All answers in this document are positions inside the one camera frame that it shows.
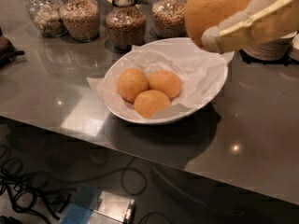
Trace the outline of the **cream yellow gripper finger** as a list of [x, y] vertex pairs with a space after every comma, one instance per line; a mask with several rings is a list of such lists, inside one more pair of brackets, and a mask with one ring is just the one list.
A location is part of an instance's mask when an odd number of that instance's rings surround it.
[[251, 0], [246, 9], [204, 31], [204, 49], [225, 53], [299, 30], [299, 0]]

